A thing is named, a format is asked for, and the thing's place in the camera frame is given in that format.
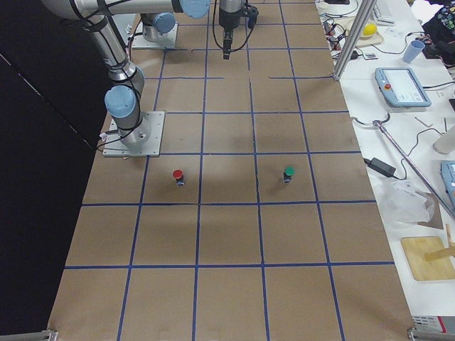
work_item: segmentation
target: black background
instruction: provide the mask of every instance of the black background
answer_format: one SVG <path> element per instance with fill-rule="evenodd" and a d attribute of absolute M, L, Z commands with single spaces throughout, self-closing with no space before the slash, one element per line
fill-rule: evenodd
<path fill-rule="evenodd" d="M 95 156 L 81 136 L 96 145 L 111 83 L 86 32 L 63 27 L 40 1 L 2 1 L 0 23 L 0 53 L 12 64 L 0 57 L 0 335 L 7 335 L 47 328 Z"/>

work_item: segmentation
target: plastic bag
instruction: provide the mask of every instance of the plastic bag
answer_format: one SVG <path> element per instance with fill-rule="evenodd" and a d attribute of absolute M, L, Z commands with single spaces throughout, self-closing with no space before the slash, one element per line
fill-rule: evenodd
<path fill-rule="evenodd" d="M 386 181 L 383 189 L 381 206 L 390 218 L 401 222 L 430 222 L 433 219 L 434 200 L 408 180 Z"/>

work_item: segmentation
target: red button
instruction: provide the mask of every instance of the red button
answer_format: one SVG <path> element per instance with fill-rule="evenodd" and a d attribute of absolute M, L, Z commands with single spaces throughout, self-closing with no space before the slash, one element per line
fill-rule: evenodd
<path fill-rule="evenodd" d="M 177 170 L 175 170 L 174 172 L 172 172 L 172 176 L 173 176 L 176 180 L 180 180 L 180 179 L 182 179 L 182 177 L 183 177 L 183 171 L 180 170 L 180 169 L 177 169 Z"/>

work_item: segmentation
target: green cap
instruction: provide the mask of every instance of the green cap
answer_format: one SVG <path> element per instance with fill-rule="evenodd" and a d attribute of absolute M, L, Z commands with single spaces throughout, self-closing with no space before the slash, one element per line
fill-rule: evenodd
<path fill-rule="evenodd" d="M 293 176 L 296 171 L 292 167 L 286 167 L 284 169 L 284 174 L 287 176 Z"/>

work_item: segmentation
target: blue cup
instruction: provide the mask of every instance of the blue cup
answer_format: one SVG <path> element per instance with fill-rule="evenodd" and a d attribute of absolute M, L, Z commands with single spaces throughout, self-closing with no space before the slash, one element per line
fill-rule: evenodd
<path fill-rule="evenodd" d="M 412 62 L 425 47 L 425 44 L 420 40 L 413 40 L 407 47 L 405 54 L 403 55 L 403 61 L 405 63 Z"/>

